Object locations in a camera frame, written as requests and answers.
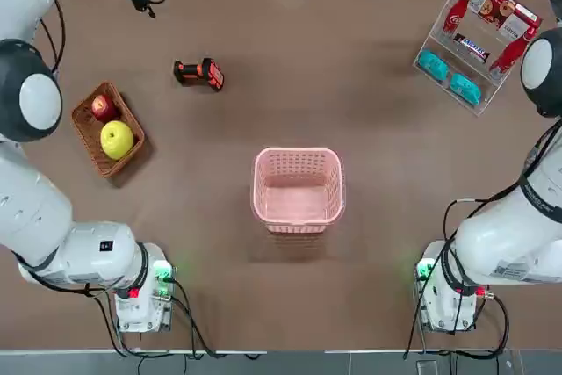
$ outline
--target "red bottle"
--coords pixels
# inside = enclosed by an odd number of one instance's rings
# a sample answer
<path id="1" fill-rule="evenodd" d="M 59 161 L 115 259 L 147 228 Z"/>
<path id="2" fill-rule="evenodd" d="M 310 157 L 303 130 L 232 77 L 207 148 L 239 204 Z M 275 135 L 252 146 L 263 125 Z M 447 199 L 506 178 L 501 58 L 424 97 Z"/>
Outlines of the red bottle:
<path id="1" fill-rule="evenodd" d="M 458 24 L 460 24 L 460 20 L 466 13 L 469 1 L 470 0 L 458 0 L 450 7 L 449 14 L 447 15 L 443 25 L 443 32 L 445 34 L 453 35 L 458 27 Z"/>
<path id="2" fill-rule="evenodd" d="M 527 48 L 527 45 L 536 34 L 537 29 L 531 26 L 524 35 L 509 43 L 506 48 L 503 49 L 503 52 L 501 52 L 500 57 L 490 66 L 490 76 L 493 79 L 502 79 L 517 59 L 522 56 L 525 52 L 525 48 Z"/>

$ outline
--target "clear acrylic display rack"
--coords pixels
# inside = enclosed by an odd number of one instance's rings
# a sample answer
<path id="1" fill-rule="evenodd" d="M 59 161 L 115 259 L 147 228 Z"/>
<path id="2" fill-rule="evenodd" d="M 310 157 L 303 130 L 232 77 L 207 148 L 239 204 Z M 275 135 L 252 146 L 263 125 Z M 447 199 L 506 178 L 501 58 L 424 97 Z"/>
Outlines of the clear acrylic display rack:
<path id="1" fill-rule="evenodd" d="M 489 72 L 490 66 L 509 43 L 509 40 L 501 36 L 493 23 L 486 22 L 484 19 L 480 18 L 478 14 L 471 11 L 470 7 L 466 10 L 466 14 L 458 25 L 457 30 L 452 35 L 445 34 L 443 32 L 444 21 L 447 18 L 451 6 L 457 1 L 458 0 L 447 0 L 441 9 L 428 37 L 425 39 L 423 46 L 421 46 L 418 55 L 415 57 L 414 66 L 434 83 L 439 85 L 444 91 L 449 93 L 449 95 L 455 98 L 461 105 L 479 116 L 490 104 L 495 93 L 500 89 L 513 69 L 512 67 L 501 80 L 493 79 Z M 454 37 L 457 33 L 464 35 L 477 46 L 490 53 L 486 63 L 481 63 L 470 54 L 466 47 L 454 41 Z M 429 50 L 431 53 L 436 54 L 448 65 L 447 76 L 442 82 L 436 80 L 418 64 L 420 54 L 424 50 Z M 450 90 L 450 79 L 456 73 L 465 76 L 480 88 L 481 97 L 478 104 L 473 105 Z"/>

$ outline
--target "red apple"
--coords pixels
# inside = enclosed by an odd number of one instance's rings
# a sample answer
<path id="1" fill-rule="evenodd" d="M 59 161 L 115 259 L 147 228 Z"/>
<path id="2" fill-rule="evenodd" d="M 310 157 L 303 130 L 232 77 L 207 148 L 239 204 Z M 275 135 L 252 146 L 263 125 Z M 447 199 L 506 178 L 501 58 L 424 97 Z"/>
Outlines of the red apple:
<path id="1" fill-rule="evenodd" d="M 117 117 L 117 108 L 113 100 L 105 94 L 100 94 L 91 102 L 91 112 L 100 122 L 107 123 Z"/>

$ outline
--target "apple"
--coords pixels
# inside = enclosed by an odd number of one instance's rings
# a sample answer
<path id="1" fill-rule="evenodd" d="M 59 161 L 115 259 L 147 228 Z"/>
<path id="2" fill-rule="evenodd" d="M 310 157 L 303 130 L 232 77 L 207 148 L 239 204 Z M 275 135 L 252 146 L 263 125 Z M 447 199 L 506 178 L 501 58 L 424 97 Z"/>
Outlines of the apple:
<path id="1" fill-rule="evenodd" d="M 91 102 L 91 112 L 100 122 L 107 123 L 117 117 L 117 108 L 113 100 L 105 94 L 100 94 Z"/>
<path id="2" fill-rule="evenodd" d="M 112 120 L 102 128 L 99 141 L 109 158 L 119 160 L 133 147 L 133 131 L 125 123 L 119 120 Z"/>

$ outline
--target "gray floor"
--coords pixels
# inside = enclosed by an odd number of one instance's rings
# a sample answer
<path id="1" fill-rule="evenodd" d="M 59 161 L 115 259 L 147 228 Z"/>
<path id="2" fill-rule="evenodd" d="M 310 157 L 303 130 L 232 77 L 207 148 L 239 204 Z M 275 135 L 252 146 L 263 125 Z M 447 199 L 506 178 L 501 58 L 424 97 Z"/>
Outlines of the gray floor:
<path id="1" fill-rule="evenodd" d="M 134 375 L 140 359 L 124 359 L 114 353 L 0 356 L 2 375 Z M 553 375 L 562 373 L 562 351 L 506 351 L 500 359 L 500 375 Z M 145 360 L 141 375 L 182 375 L 183 355 Z M 447 357 L 412 353 L 407 361 L 402 353 L 321 353 L 275 352 L 250 361 L 244 356 L 220 360 L 204 357 L 188 361 L 189 375 L 450 375 Z M 472 361 L 461 357 L 457 375 L 495 375 L 495 361 Z"/>

